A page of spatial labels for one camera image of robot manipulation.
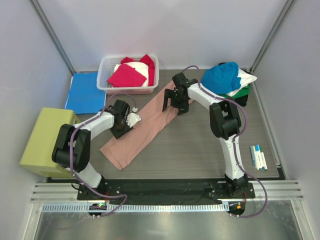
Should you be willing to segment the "pink t-shirt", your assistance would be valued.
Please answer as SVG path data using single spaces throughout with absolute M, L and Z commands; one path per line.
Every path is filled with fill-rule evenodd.
M 140 111 L 139 121 L 129 133 L 120 139 L 112 137 L 100 148 L 100 152 L 118 169 L 123 170 L 175 117 L 178 110 L 171 106 L 163 110 L 165 90 L 175 87 L 170 81 Z

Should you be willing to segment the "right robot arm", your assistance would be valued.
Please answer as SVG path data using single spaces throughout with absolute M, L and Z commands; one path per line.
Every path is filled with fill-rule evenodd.
M 239 147 L 242 126 L 238 112 L 239 104 L 231 98 L 219 96 L 199 83 L 187 79 L 183 72 L 172 77 L 173 89 L 165 89 L 162 110 L 168 106 L 182 115 L 189 111 L 190 101 L 196 101 L 209 111 L 209 124 L 213 135 L 218 138 L 225 162 L 225 191 L 231 198 L 237 198 L 248 187 Z

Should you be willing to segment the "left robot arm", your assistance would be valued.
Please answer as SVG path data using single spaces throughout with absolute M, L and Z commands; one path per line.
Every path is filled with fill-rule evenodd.
M 69 170 L 88 189 L 95 200 L 107 193 L 105 178 L 90 163 L 91 141 L 109 130 L 120 139 L 142 119 L 136 107 L 117 99 L 113 105 L 105 105 L 97 114 L 78 124 L 63 124 L 58 132 L 51 159 Z

